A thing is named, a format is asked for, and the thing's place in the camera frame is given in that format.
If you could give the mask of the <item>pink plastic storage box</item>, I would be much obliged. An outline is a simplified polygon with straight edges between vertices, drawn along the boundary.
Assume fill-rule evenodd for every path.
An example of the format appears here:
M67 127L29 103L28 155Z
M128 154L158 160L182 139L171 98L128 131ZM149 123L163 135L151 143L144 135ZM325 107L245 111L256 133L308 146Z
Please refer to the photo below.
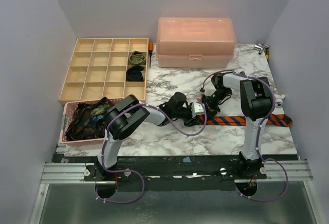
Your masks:
M226 68L236 37L229 18L162 17L156 55L162 68Z

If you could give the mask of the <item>orange navy striped tie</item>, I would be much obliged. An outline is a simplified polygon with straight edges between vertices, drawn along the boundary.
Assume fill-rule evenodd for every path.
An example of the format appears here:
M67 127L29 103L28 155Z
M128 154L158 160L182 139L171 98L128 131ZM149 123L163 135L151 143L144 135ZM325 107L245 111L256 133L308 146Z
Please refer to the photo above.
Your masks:
M245 116L216 116L207 118L207 125L220 125L220 126L246 126ZM293 120L285 114L271 114L268 118L266 125L275 125L279 127L290 127Z

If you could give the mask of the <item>pink plastic basket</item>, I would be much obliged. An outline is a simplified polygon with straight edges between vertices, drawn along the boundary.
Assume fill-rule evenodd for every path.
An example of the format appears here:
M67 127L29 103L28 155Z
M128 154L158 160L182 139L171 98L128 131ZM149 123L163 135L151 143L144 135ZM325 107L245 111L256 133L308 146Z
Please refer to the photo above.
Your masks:
M119 101L122 101L122 98L119 99L110 99L114 105L117 104ZM77 101L77 102L68 102L64 106L64 116L62 120L62 128L61 128L61 133L60 133L60 142L62 144L66 144L69 146L82 146L82 145L94 145L97 143L102 143L103 138L99 139L88 139L88 140L78 140L78 141L68 141L66 138L66 131L69 126L69 124L72 121L73 113L75 109L77 108L77 105L79 103L87 103L87 104L94 104L99 100L93 100L93 101Z

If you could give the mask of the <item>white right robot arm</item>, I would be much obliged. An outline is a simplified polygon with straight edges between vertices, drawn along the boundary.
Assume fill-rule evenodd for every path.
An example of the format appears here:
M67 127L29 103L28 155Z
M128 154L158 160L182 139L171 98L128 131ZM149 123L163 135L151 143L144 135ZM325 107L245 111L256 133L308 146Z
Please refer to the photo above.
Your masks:
M224 95L233 89L240 92L240 104L246 120L245 138L237 159L236 173L249 178L262 166L261 144L267 120L275 108L274 92L266 77L256 78L234 71L222 70L207 77L215 92L204 97L210 110L219 109Z

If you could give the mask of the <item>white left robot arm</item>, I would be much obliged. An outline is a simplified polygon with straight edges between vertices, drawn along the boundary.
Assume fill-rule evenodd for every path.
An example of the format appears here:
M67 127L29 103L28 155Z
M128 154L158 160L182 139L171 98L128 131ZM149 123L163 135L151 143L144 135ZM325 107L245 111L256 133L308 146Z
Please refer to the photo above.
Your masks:
M188 103L186 96L181 92L176 92L169 101L159 106L144 104L134 95L129 95L106 113L104 140L98 155L100 164L97 166L96 174L102 180L113 177L113 166L117 163L123 141L142 123L161 127L180 119L185 125L189 125L204 113L205 106L201 101Z

